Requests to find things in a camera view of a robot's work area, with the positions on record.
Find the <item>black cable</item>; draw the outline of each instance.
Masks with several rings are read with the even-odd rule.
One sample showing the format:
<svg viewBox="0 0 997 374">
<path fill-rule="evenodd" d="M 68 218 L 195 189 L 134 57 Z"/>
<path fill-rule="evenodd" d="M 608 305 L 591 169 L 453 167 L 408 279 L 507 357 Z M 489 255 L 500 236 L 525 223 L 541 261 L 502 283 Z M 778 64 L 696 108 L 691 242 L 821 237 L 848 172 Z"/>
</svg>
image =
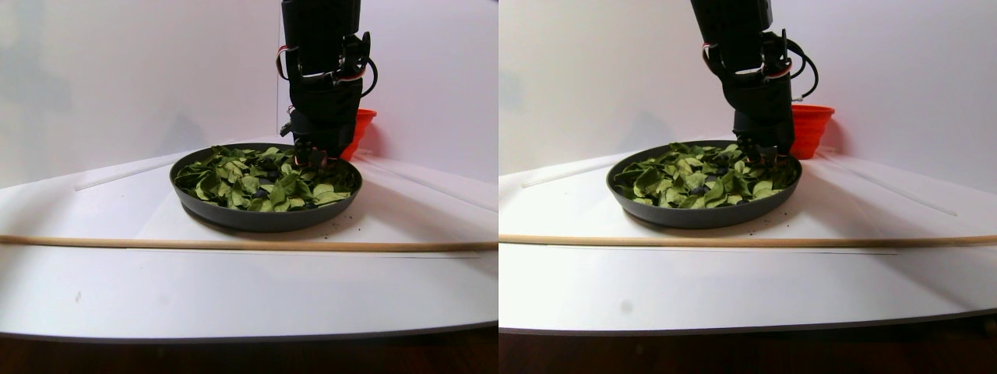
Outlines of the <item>black cable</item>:
<svg viewBox="0 0 997 374">
<path fill-rule="evenodd" d="M 807 69 L 807 59 L 804 59 L 803 57 L 800 57 L 800 61 L 803 61 L 803 64 L 800 65 L 800 69 L 799 70 L 797 70 L 795 73 L 793 73 L 790 76 L 790 79 L 796 78 L 798 75 L 803 74 L 804 70 Z"/>
<path fill-rule="evenodd" d="M 817 89 L 817 83 L 820 80 L 820 76 L 817 73 L 817 65 L 814 65 L 814 60 L 811 60 L 810 57 L 808 57 L 807 54 L 804 53 L 804 49 L 800 48 L 799 44 L 789 39 L 786 40 L 786 43 L 787 43 L 786 46 L 790 51 L 793 51 L 793 53 L 797 54 L 798 56 L 804 59 L 804 66 L 800 68 L 800 70 L 796 74 L 791 75 L 790 79 L 795 78 L 797 75 L 802 73 L 807 64 L 810 64 L 811 70 L 814 71 L 814 85 L 811 86 L 809 91 L 800 96 L 800 98 L 802 99 L 809 96 L 814 92 L 814 90 Z"/>
<path fill-rule="evenodd" d="M 371 70 L 374 72 L 374 80 L 371 81 L 371 87 L 368 88 L 363 94 L 360 94 L 361 98 L 367 96 L 367 94 L 370 94 L 371 91 L 374 91 L 374 86 L 377 86 L 377 65 L 374 65 L 374 60 L 371 59 L 367 60 L 367 64 L 371 66 Z"/>
<path fill-rule="evenodd" d="M 807 92 L 806 92 L 805 94 L 803 94 L 803 95 L 801 96 L 801 98 L 805 98 L 805 97 L 809 96 L 809 95 L 810 95 L 811 93 L 813 93 L 813 92 L 814 92 L 814 90 L 816 90 L 816 89 L 817 89 L 817 82 L 818 82 L 818 80 L 820 79 L 820 76 L 819 76 L 819 75 L 817 74 L 817 65 L 814 65 L 814 61 L 813 61 L 813 60 L 811 60 L 811 59 L 810 59 L 810 57 L 807 57 L 807 55 L 801 55 L 800 57 L 803 57 L 803 58 L 804 58 L 804 61 L 805 61 L 806 63 L 809 63 L 809 64 L 810 64 L 810 66 L 811 66 L 811 70 L 813 70 L 813 71 L 814 71 L 814 85 L 813 85 L 813 86 L 811 86 L 811 88 L 810 88 L 810 90 L 809 90 L 809 91 L 807 91 Z"/>
</svg>

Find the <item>white tabletop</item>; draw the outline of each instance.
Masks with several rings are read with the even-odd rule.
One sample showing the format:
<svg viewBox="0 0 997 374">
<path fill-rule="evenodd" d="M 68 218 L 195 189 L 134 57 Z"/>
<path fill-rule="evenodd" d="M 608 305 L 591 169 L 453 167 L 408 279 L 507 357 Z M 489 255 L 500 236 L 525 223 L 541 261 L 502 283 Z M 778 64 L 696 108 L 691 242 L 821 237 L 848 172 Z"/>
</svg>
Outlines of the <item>white tabletop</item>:
<svg viewBox="0 0 997 374">
<path fill-rule="evenodd" d="M 628 216 L 605 185 L 609 167 L 627 155 L 500 178 L 499 232 L 636 237 L 997 233 L 997 195 L 844 156 L 831 157 L 833 163 L 803 161 L 805 175 L 790 200 L 753 221 L 706 230 L 654 227 Z M 571 176 L 523 187 L 558 175 Z M 763 331 L 997 309 L 997 248 L 992 246 L 808 250 L 501 244 L 499 257 L 499 327 L 506 332 Z"/>
<path fill-rule="evenodd" d="M 75 186 L 184 154 L 0 189 L 0 233 L 496 240 L 498 214 L 481 207 L 495 206 L 496 186 L 376 158 L 354 161 L 364 186 L 344 213 L 288 233 L 246 234 L 199 223 L 180 207 L 167 182 L 169 167 L 74 191 Z M 432 184 L 415 183 L 423 180 Z M 461 195 L 454 198 L 427 187 L 432 185 Z M 498 261 L 496 251 L 346 254 L 0 244 L 0 333 L 65 339 L 260 339 L 494 325 Z"/>
</svg>

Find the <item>white backdrop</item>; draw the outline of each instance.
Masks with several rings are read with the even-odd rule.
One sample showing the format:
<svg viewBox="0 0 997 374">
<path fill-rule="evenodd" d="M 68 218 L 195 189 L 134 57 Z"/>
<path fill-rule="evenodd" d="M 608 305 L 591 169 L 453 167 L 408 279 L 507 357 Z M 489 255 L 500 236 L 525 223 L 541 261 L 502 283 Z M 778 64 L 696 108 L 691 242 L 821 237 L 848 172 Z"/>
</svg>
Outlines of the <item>white backdrop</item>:
<svg viewBox="0 0 997 374">
<path fill-rule="evenodd" d="M 837 110 L 825 145 L 997 192 L 997 3 L 772 6 L 821 71 L 807 103 Z M 502 173 L 730 134 L 689 1 L 506 0 L 500 17 Z"/>
<path fill-rule="evenodd" d="M 361 4 L 359 34 L 371 33 L 371 58 L 380 78 L 360 102 L 361 108 L 378 112 L 360 148 L 382 158 L 496 184 L 499 4 L 492 0 Z M 365 87 L 371 77 L 370 72 L 364 77 Z M 287 122 L 290 99 L 287 83 L 278 81 L 279 127 Z"/>
<path fill-rule="evenodd" d="M 269 135 L 277 1 L 0 1 L 0 187 Z"/>
</svg>

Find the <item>wooden stick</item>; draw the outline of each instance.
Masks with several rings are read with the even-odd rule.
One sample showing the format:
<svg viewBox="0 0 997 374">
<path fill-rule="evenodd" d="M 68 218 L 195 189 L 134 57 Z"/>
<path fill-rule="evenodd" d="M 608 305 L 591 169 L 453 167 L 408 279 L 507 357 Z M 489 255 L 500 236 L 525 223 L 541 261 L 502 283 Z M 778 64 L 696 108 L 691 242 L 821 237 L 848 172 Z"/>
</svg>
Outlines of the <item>wooden stick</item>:
<svg viewBox="0 0 997 374">
<path fill-rule="evenodd" d="M 88 237 L 51 237 L 0 235 L 2 244 L 89 246 L 104 248 L 162 248 L 162 249 L 220 249 L 220 250 L 276 250 L 314 252 L 454 252 L 469 250 L 498 250 L 495 241 L 475 242 L 319 242 L 319 241 L 262 241 L 262 240 L 163 240 L 163 239 L 105 239 Z"/>
<path fill-rule="evenodd" d="M 516 244 L 697 247 L 929 247 L 997 244 L 997 235 L 912 238 L 577 237 L 500 234 Z"/>
</svg>

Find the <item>dark floor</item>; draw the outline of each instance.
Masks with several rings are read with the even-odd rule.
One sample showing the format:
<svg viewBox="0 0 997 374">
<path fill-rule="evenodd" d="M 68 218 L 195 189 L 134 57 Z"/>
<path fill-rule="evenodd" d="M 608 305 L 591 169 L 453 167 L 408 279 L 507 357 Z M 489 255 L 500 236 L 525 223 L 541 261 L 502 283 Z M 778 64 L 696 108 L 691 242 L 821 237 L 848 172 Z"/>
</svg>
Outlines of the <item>dark floor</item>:
<svg viewBox="0 0 997 374">
<path fill-rule="evenodd" d="M 6 373 L 498 373 L 497 328 L 397 338 L 94 344 L 0 338 Z"/>
<path fill-rule="evenodd" d="M 0 338 L 4 373 L 997 373 L 994 316 L 675 337 L 498 334 L 215 344 Z"/>
<path fill-rule="evenodd" d="M 677 337 L 501 334 L 502 373 L 997 373 L 993 316 Z"/>
</svg>

